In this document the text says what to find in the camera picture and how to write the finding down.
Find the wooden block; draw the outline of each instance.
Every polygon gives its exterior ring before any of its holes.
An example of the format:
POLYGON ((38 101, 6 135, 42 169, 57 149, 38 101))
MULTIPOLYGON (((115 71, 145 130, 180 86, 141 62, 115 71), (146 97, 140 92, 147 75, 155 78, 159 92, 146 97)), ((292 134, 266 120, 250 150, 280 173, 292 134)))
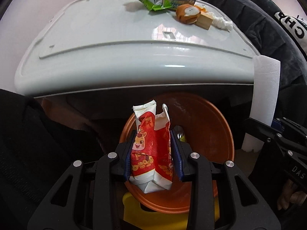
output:
POLYGON ((213 21, 213 18, 211 15, 208 15, 205 12, 201 12, 201 15, 199 16, 195 24, 199 27, 202 27, 208 30, 212 24, 212 21, 213 21))

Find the orange plastic basin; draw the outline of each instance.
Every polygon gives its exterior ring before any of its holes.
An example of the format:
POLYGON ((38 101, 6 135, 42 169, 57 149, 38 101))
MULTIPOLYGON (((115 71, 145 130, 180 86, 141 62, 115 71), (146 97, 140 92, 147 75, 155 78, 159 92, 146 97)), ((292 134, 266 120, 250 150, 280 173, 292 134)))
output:
MULTIPOLYGON (((234 144, 228 123, 221 112, 209 101, 188 93, 169 93, 156 96, 157 112, 162 112, 162 104, 168 107, 171 128, 183 127, 186 141, 193 151, 204 155, 208 160, 223 163, 234 160, 234 144)), ((125 142, 136 129, 134 114, 128 119, 120 142, 125 142)), ((125 183, 129 192, 146 207, 166 213, 187 213, 190 207, 191 183, 180 182, 174 173, 171 190, 144 194, 137 186, 125 183)), ((217 187, 213 182, 213 193, 217 187)))

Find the red and white wrapper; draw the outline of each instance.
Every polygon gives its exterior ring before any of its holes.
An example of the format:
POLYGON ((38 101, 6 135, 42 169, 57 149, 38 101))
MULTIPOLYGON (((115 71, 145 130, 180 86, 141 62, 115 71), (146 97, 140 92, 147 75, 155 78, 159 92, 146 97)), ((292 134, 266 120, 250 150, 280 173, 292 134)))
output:
POLYGON ((170 149, 169 116, 167 106, 156 113, 156 102, 134 106, 137 135, 132 147, 129 181, 144 193, 167 189, 172 185, 173 168, 170 149))

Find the white plastic cover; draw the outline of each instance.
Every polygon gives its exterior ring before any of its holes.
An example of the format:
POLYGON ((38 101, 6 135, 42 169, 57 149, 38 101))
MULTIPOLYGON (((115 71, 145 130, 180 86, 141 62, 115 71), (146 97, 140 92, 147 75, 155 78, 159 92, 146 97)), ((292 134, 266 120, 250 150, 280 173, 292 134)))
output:
MULTIPOLYGON (((212 5, 197 1, 229 20, 212 5)), ((185 25, 175 12, 138 0, 77 0, 32 42, 15 75, 32 96, 118 87, 252 84, 259 55, 234 25, 230 32, 185 25)))

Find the person's hand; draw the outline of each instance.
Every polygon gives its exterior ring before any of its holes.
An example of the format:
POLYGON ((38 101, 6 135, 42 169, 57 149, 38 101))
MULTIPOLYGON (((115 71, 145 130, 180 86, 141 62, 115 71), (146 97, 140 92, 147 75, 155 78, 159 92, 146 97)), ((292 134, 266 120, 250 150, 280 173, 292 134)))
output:
POLYGON ((291 180, 287 180, 285 185, 282 188, 281 195, 277 199, 277 209, 281 210, 282 208, 286 210, 290 203, 297 204, 301 206, 307 195, 303 191, 297 191, 297 185, 291 180))

